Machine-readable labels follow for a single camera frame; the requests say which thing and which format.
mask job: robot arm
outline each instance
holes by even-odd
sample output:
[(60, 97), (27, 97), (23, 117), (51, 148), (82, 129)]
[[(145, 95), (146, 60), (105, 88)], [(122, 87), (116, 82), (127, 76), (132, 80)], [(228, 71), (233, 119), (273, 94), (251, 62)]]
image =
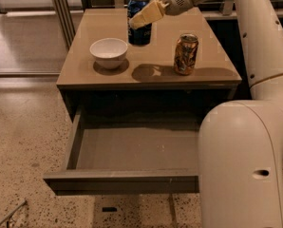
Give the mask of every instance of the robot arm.
[(179, 15), (208, 0), (151, 0), (151, 2), (129, 22), (130, 27), (138, 29), (160, 20), (164, 14)]
[[(152, 0), (130, 25), (136, 29), (203, 1)], [(249, 86), (257, 101), (219, 105), (201, 125), (202, 226), (283, 228), (283, 28), (270, 0), (235, 2)]]

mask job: floor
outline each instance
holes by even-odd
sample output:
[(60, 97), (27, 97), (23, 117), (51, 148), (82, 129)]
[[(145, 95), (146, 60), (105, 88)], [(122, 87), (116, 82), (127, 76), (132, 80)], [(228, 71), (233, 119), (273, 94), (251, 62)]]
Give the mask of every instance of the floor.
[[(0, 14), (0, 70), (58, 71), (65, 58), (55, 16)], [(10, 227), (201, 227), (199, 194), (56, 197), (42, 177), (59, 170), (71, 121), (55, 82), (0, 78), (0, 220), (26, 200)]]

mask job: dark can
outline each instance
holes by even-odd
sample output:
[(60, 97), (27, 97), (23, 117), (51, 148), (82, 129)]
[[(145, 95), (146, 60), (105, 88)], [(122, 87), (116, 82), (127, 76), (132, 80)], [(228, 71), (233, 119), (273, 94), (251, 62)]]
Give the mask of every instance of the dark can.
[(150, 0), (130, 0), (128, 3), (127, 11), (127, 23), (128, 23), (128, 41), (132, 45), (147, 45), (151, 39), (151, 28), (152, 24), (142, 28), (132, 29), (129, 26), (129, 20), (136, 13), (138, 13), (144, 6), (149, 3)]
[(177, 42), (174, 58), (174, 70), (181, 75), (189, 75), (196, 63), (198, 37), (194, 34), (182, 34)]

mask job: white bowl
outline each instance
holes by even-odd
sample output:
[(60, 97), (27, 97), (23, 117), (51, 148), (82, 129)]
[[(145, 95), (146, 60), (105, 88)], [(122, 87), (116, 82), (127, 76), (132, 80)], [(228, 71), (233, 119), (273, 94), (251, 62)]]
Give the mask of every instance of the white bowl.
[(116, 38), (105, 38), (93, 43), (90, 52), (95, 61), (106, 69), (117, 68), (125, 59), (128, 44)]

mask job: open drawer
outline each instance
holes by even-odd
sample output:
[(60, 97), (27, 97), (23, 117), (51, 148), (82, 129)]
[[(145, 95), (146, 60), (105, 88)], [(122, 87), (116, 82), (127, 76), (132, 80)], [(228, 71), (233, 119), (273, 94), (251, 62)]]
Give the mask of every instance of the open drawer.
[(83, 104), (48, 186), (57, 195), (198, 192), (198, 117), (141, 108), (111, 115)]

